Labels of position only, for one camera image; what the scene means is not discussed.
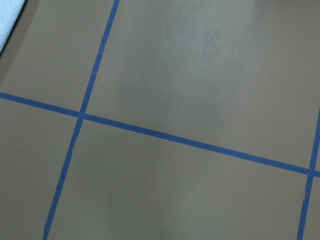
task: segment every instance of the blue tape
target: blue tape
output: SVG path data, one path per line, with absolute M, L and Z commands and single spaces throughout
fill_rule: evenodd
M 56 112 L 56 113 L 60 113 L 60 114 L 64 114 L 64 115 L 68 115 L 68 116 L 72 116 L 72 117 L 78 117 L 78 115 L 79 115 L 79 113 L 77 111 L 73 111 L 73 110 L 59 107 L 59 106 L 54 106 L 54 105 L 43 103 L 40 101 L 30 100 L 27 98 L 11 95 L 11 94 L 4 93 L 4 92 L 0 92 L 0 99 L 6 99 L 6 100 L 10 100 L 10 101 L 13 101 L 16 103 L 29 105 L 29 106 L 36 107 L 39 109 L 45 109 L 45 110 L 49 110 L 52 112 Z
M 169 140 L 169 141 L 172 141 L 172 142 L 176 142 L 176 143 L 180 143 L 180 144 L 196 147 L 196 148 L 199 148 L 199 149 L 209 150 L 209 151 L 212 151 L 212 152 L 216 152 L 216 153 L 220 153 L 220 154 L 236 157 L 236 158 L 239 158 L 239 159 L 245 159 L 245 160 L 248 160 L 248 161 L 251 161 L 251 162 L 255 162 L 255 163 L 260 163 L 260 164 L 269 165 L 269 166 L 280 168 L 280 169 L 293 171 L 293 172 L 300 173 L 300 174 L 308 174 L 309 173 L 309 169 L 304 168 L 304 167 L 295 166 L 295 165 L 292 165 L 292 164 L 283 163 L 283 162 L 280 162 L 280 161 L 275 161 L 275 160 L 271 160 L 271 159 L 268 159 L 268 158 L 255 156 L 255 155 L 243 153 L 243 152 L 240 152 L 240 151 L 235 151 L 235 150 L 227 149 L 227 148 L 224 148 L 224 147 L 215 146 L 215 145 L 211 145 L 211 144 L 207 144 L 207 143 L 204 143 L 204 142 L 195 141 L 195 140 L 191 140 L 191 139 L 187 139 L 187 138 L 183 138 L 183 137 L 179 137 L 179 136 L 175 136 L 175 135 L 170 135 L 170 134 L 167 134 L 167 133 L 154 131 L 154 130 L 150 130 L 150 129 L 147 129 L 147 128 L 134 126 L 134 125 L 130 125 L 130 124 L 126 124 L 126 123 L 122 123 L 122 122 L 118 122 L 118 121 L 114 121 L 114 120 L 110 120 L 110 119 L 106 119 L 106 118 L 102 118 L 102 117 L 98 117 L 98 116 L 94 116 L 94 115 L 90 115 L 90 114 L 85 114 L 84 119 L 88 120 L 88 121 L 92 121 L 92 122 L 96 122 L 96 123 L 100 123 L 100 124 L 116 127 L 116 128 L 119 128 L 119 129 L 128 130 L 128 131 L 131 131 L 131 132 L 144 134 L 144 135 L 149 135 L 149 136 L 152 136 L 152 137 L 165 139 L 165 140 Z
M 87 88 L 86 88 L 86 91 L 85 91 L 85 94 L 84 94 L 84 97 L 83 97 L 83 101 L 82 101 L 82 104 L 81 104 L 81 109 L 80 109 L 80 112 L 79 112 L 79 115 L 78 115 L 78 119 L 77 119 L 75 127 L 74 127 L 74 131 L 73 131 L 73 134 L 72 134 L 72 137 L 71 137 L 69 148 L 68 148 L 67 154 L 65 156 L 65 160 L 64 160 L 64 163 L 63 163 L 63 166 L 62 166 L 62 169 L 61 169 L 60 177 L 59 177 L 59 180 L 58 180 L 55 192 L 54 192 L 54 196 L 53 196 L 53 199 L 52 199 L 51 207 L 50 207 L 50 210 L 49 210 L 49 213 L 48 213 L 48 216 L 47 216 L 47 220 L 45 222 L 44 231 L 43 231 L 43 240 L 47 240 L 48 236 L 49 236 L 49 233 L 50 233 L 51 225 L 52 225 L 53 219 L 55 217 L 55 213 L 56 213 L 57 206 L 58 206 L 58 203 L 59 203 L 60 195 L 61 195 L 64 183 L 65 183 L 66 176 L 67 176 L 68 169 L 69 169 L 69 165 L 70 165 L 70 162 L 71 162 L 72 152 L 74 150 L 77 138 L 79 136 L 79 133 L 80 133 L 80 130 L 81 130 L 81 127 L 82 127 L 82 123 L 84 121 L 84 116 L 85 116 L 85 113 L 86 113 L 86 110 L 87 110 L 87 107 L 88 107 L 88 103 L 89 103 L 89 100 L 90 100 L 92 89 L 93 89 L 94 84 L 95 84 L 95 80 L 96 80 L 96 77 L 97 77 L 97 72 L 99 70 L 99 66 L 100 66 L 100 63 L 101 63 L 101 60 L 102 60 L 102 56 L 103 56 L 103 53 L 104 53 L 104 50 L 105 50 L 105 45 L 106 45 L 106 43 L 108 41 L 109 33 L 111 31 L 111 27 L 112 27 L 112 24 L 113 24 L 115 16 L 116 16 L 116 11 L 117 11 L 117 8 L 118 8 L 118 5 L 119 5 L 119 1 L 120 0 L 114 0 L 113 1 L 112 8 L 111 8 L 111 11 L 110 11 L 110 14 L 109 14 L 109 18 L 108 18 L 107 24 L 105 26 L 105 30 L 104 30 L 104 33 L 103 33 L 103 36 L 102 36 L 102 40 L 101 40 L 101 43 L 100 43 L 100 46 L 99 46 L 99 50 L 97 52 L 97 55 L 96 55 L 96 58 L 95 58 L 95 62 L 94 62 L 93 68 L 92 68 L 92 72 L 91 72 L 91 75 L 90 75 L 90 79 L 89 79 L 89 82 L 88 82 L 88 85 L 87 85 Z
M 298 233 L 296 238 L 297 240 L 302 240 L 304 238 L 312 185 L 314 182 L 314 177 L 319 176 L 319 172 L 316 171 L 317 158 L 319 153 L 319 144 L 320 144 L 320 109 L 318 113 L 318 120 L 316 124 L 313 148 L 312 148 L 311 159 L 310 159 L 310 166 L 309 166 L 310 171 L 305 184 L 305 198 L 302 202 L 300 222 L 299 222 Z

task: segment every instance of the floor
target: floor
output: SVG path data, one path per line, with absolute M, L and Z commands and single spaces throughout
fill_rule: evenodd
M 319 16 L 29 0 L 0 58 L 0 239 L 320 239 Z

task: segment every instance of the gray floor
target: gray floor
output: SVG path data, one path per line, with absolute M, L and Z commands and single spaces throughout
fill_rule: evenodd
M 0 239 L 43 238 L 77 118 L 41 104 L 80 110 L 112 5 L 29 0 L 2 53 L 0 92 L 41 103 L 0 95 Z M 311 0 L 120 0 L 86 113 L 308 169 L 319 25 Z M 307 174 L 137 127 L 84 120 L 48 239 L 297 239 Z

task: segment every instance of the light blue fabric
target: light blue fabric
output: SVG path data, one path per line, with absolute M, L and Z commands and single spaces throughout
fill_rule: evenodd
M 0 0 L 0 52 L 13 28 L 25 0 Z

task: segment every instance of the blue grid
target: blue grid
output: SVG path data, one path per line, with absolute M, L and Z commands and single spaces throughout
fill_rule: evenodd
M 19 97 L 19 96 L 15 96 L 12 94 L 0 92 L 0 99 L 5 99 L 5 100 L 13 101 L 16 103 L 21 103 L 21 104 L 29 105 L 32 107 L 36 107 L 36 108 L 40 108 L 40 109 L 44 109 L 44 110 L 48 110 L 48 111 L 52 111 L 52 112 L 56 112 L 59 114 L 64 114 L 67 116 L 77 118 L 77 121 L 76 121 L 76 124 L 74 127 L 74 131 L 73 131 L 73 134 L 71 137 L 71 141 L 70 141 L 67 153 L 66 153 L 64 163 L 63 163 L 63 167 L 61 169 L 59 180 L 58 180 L 58 183 L 56 186 L 56 190 L 55 190 L 55 193 L 54 193 L 54 196 L 52 199 L 51 207 L 50 207 L 50 210 L 49 210 L 49 213 L 47 216 L 47 220 L 45 223 L 43 239 L 44 240 L 48 239 L 51 225 L 52 225 L 52 222 L 53 222 L 53 219 L 55 216 L 55 212 L 56 212 L 56 209 L 57 209 L 57 206 L 59 203 L 59 198 L 60 198 L 60 195 L 61 195 L 61 192 L 62 192 L 62 189 L 64 186 L 64 182 L 65 182 L 65 179 L 66 179 L 66 176 L 68 173 L 68 168 L 69 168 L 69 165 L 70 165 L 70 162 L 72 159 L 72 152 L 73 152 L 75 143 L 77 141 L 77 138 L 79 136 L 79 133 L 80 133 L 80 130 L 82 127 L 82 123 L 84 120 L 87 120 L 87 121 L 96 122 L 96 123 L 100 123 L 103 125 L 107 125 L 107 126 L 111 126 L 111 127 L 115 127 L 115 128 L 119 128 L 119 129 L 124 129 L 124 130 L 131 131 L 131 132 L 135 132 L 135 133 L 139 133 L 139 134 L 143 134 L 143 135 L 148 135 L 148 136 L 168 140 L 171 142 L 176 142 L 179 144 L 184 144 L 184 145 L 192 146 L 195 148 L 200 148 L 200 149 L 208 150 L 211 152 L 220 153 L 220 154 L 224 154 L 227 156 L 232 156 L 235 158 L 240 158 L 240 159 L 244 159 L 247 161 L 260 163 L 263 165 L 269 165 L 269 166 L 272 166 L 275 168 L 280 168 L 280 169 L 292 171 L 295 173 L 307 175 L 307 180 L 306 180 L 306 185 L 305 185 L 305 198 L 302 203 L 300 221 L 299 221 L 299 226 L 298 226 L 298 230 L 297 230 L 297 240 L 302 240 L 304 237 L 304 231 L 305 231 L 305 226 L 306 226 L 306 219 L 307 219 L 307 214 L 308 214 L 308 208 L 309 208 L 309 202 L 310 202 L 310 197 L 311 197 L 313 180 L 315 177 L 320 178 L 320 171 L 316 171 L 317 157 L 318 157 L 319 145 L 320 145 L 320 109 L 318 112 L 318 118 L 317 118 L 317 124 L 316 124 L 316 129 L 315 129 L 315 136 L 314 136 L 314 141 L 313 141 L 313 148 L 312 148 L 309 168 L 296 166 L 293 164 L 288 164 L 288 163 L 284 163 L 284 162 L 280 162 L 280 161 L 252 155 L 252 154 L 247 154 L 247 153 L 240 152 L 240 151 L 235 151 L 235 150 L 220 147 L 220 146 L 207 144 L 207 143 L 200 142 L 200 141 L 195 141 L 195 140 L 188 139 L 188 138 L 183 138 L 183 137 L 167 134 L 164 132 L 154 131 L 151 129 L 147 129 L 147 128 L 143 128 L 143 127 L 139 127 L 139 126 L 135 126 L 135 125 L 130 125 L 127 123 L 114 121 L 111 119 L 87 114 L 86 113 L 87 106 L 88 106 L 88 103 L 89 103 L 89 100 L 91 97 L 91 93 L 92 93 L 92 90 L 93 90 L 93 87 L 95 84 L 96 76 L 97 76 L 99 66 L 100 66 L 100 63 L 101 63 L 101 60 L 103 57 L 105 45 L 108 41 L 108 37 L 109 37 L 110 31 L 111 31 L 111 28 L 113 25 L 113 21 L 116 16 L 119 2 L 120 2 L 120 0 L 113 1 L 112 8 L 111 8 L 111 11 L 110 11 L 107 23 L 106 23 L 106 27 L 105 27 L 105 30 L 104 30 L 104 33 L 102 36 L 102 40 L 101 40 L 101 43 L 100 43 L 100 46 L 99 46 L 99 49 L 98 49 L 98 52 L 96 55 L 94 65 L 93 65 L 93 69 L 92 69 L 92 72 L 90 75 L 90 79 L 89 79 L 89 82 L 88 82 L 88 85 L 87 85 L 87 88 L 86 88 L 86 91 L 85 91 L 85 94 L 84 94 L 84 97 L 82 100 L 82 105 L 81 105 L 80 111 L 75 111 L 75 110 L 47 104 L 44 102 L 35 101 L 35 100 L 27 99 L 24 97 Z

